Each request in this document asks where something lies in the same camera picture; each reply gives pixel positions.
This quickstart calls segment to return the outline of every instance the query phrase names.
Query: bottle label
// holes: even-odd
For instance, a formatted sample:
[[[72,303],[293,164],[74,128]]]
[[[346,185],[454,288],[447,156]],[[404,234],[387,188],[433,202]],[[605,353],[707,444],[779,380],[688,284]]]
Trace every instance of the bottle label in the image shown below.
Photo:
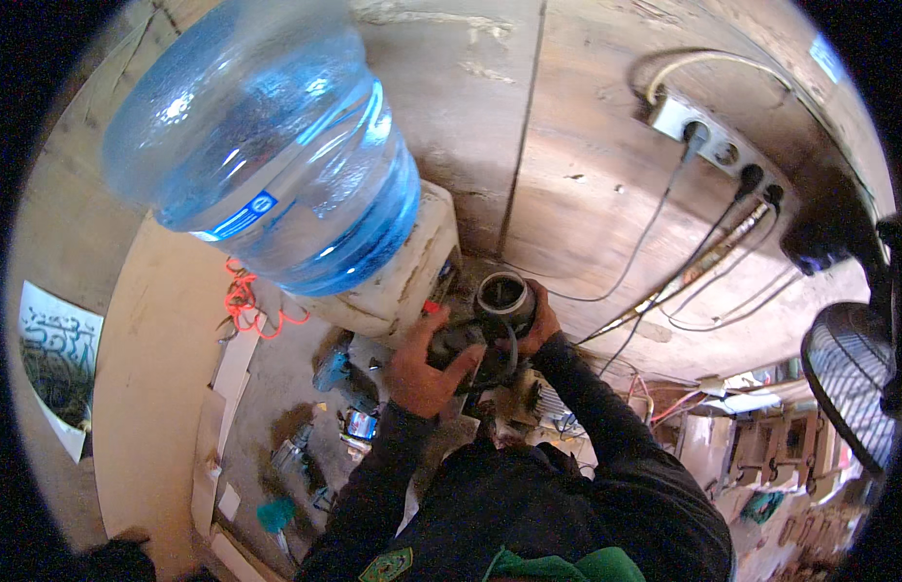
[[[244,230],[248,226],[257,222],[258,219],[276,206],[277,199],[274,198],[266,190],[261,191],[258,195],[244,205],[235,214],[231,215],[220,225],[211,230],[198,230],[189,234],[196,239],[205,242],[214,242],[216,240],[225,240],[234,237],[237,233]]]

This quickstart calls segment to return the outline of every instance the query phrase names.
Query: green cloth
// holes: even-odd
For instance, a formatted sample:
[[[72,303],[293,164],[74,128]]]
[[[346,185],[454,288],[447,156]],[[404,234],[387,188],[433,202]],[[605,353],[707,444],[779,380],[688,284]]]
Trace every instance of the green cloth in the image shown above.
[[[524,560],[502,548],[486,569],[482,582],[490,576],[536,576],[551,582],[644,582],[642,572],[622,548],[591,552],[576,564],[561,556]]]

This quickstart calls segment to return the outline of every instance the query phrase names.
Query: patch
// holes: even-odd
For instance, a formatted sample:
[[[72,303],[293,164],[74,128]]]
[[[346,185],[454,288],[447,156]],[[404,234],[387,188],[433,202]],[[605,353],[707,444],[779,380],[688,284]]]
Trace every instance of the patch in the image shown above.
[[[361,582],[390,582],[412,566],[412,548],[380,554],[358,576]]]

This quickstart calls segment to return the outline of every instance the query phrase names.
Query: orange string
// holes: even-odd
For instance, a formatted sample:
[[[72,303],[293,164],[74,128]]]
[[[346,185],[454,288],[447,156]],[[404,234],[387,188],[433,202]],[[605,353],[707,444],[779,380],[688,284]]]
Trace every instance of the orange string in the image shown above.
[[[250,332],[251,330],[257,331],[260,337],[265,340],[272,340],[276,336],[280,335],[282,332],[282,322],[289,321],[290,323],[294,323],[295,325],[302,325],[306,321],[308,321],[309,313],[306,311],[305,318],[301,320],[294,320],[287,316],[280,309],[280,325],[277,327],[276,332],[273,332],[272,335],[265,335],[264,332],[260,331],[258,326],[258,321],[260,319],[260,311],[258,310],[254,314],[254,321],[248,324],[247,327],[241,326],[241,321],[247,323],[247,318],[244,317],[245,311],[250,311],[252,309],[257,309],[257,299],[254,297],[254,292],[251,290],[251,283],[258,280],[258,276],[254,273],[251,273],[243,266],[240,268],[232,268],[231,264],[233,262],[237,262],[238,260],[232,257],[228,257],[227,261],[225,261],[225,271],[227,271],[231,276],[234,277],[234,280],[231,282],[231,286],[228,287],[227,295],[225,296],[225,309],[227,313],[231,316],[231,321],[234,323],[235,329],[238,332]]]

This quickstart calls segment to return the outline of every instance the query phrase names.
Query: poster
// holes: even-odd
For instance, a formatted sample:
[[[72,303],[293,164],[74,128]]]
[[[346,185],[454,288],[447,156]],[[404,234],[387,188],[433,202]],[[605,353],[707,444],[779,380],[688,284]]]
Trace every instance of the poster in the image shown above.
[[[21,358],[40,409],[78,462],[92,430],[93,386],[102,316],[25,281],[18,311]]]

